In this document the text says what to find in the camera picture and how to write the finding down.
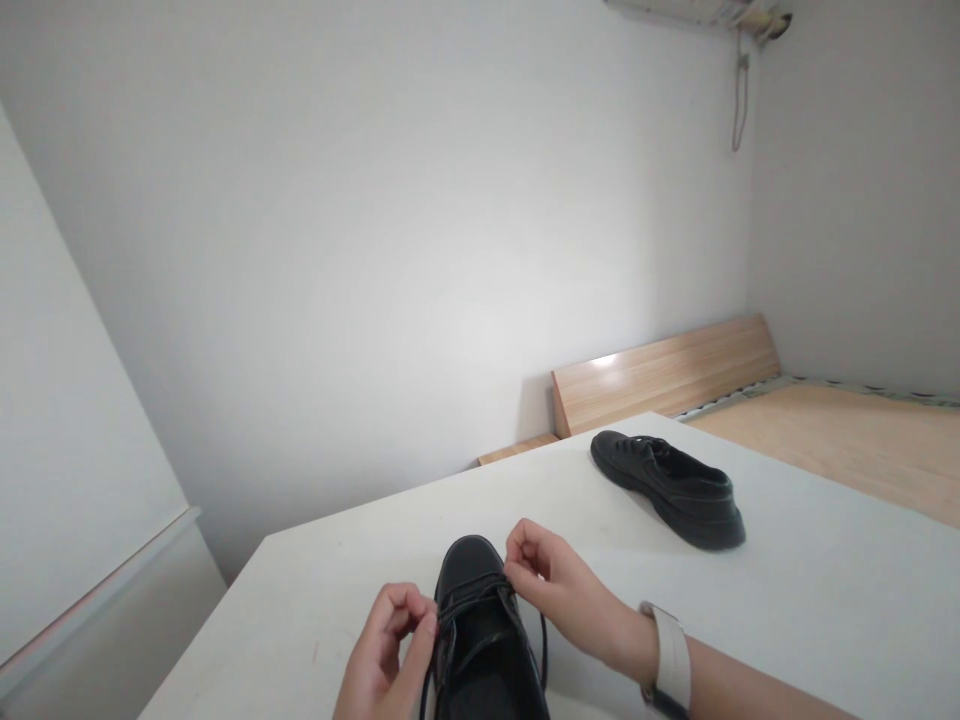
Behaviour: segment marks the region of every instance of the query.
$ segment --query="bed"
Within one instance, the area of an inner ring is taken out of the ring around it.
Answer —
[[[960,397],[781,373],[756,315],[553,373],[558,434],[653,410],[960,528]]]

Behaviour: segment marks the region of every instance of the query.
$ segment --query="hand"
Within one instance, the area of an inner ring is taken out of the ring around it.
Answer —
[[[514,590],[577,648],[644,687],[656,680],[656,625],[622,603],[559,535],[521,520],[503,569]]]
[[[411,632],[401,667],[400,641]],[[384,585],[350,654],[333,720],[409,718],[420,699],[436,634],[433,600],[413,583]]]

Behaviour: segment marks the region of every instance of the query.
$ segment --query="wooden bed frame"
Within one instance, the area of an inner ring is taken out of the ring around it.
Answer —
[[[762,315],[553,371],[557,435],[577,435],[642,412],[673,417],[780,373]]]
[[[556,370],[557,434],[651,410],[674,417],[779,372],[761,316],[696,330]],[[689,424],[960,528],[955,410],[792,385],[721,405]]]

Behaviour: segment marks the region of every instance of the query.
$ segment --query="tabletop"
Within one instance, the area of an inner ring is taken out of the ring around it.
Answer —
[[[725,470],[746,543],[687,545],[577,435],[268,537],[141,720],[330,717],[379,588],[430,594],[454,540],[503,553],[521,517],[566,537],[625,602],[849,712],[960,717],[960,531],[653,413],[609,427]],[[522,615],[539,653],[535,611]],[[555,719],[645,716],[635,685],[548,633]]]

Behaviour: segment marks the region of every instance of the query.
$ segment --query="black leather shoe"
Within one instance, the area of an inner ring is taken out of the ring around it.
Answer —
[[[680,537],[704,550],[727,550],[746,540],[733,483],[666,440],[604,430],[590,444],[600,471],[617,485],[646,495]]]
[[[547,720],[545,621],[541,615],[541,676],[503,561],[486,538],[469,535],[450,546],[434,599],[439,632],[423,684],[421,720],[431,673],[437,720]]]

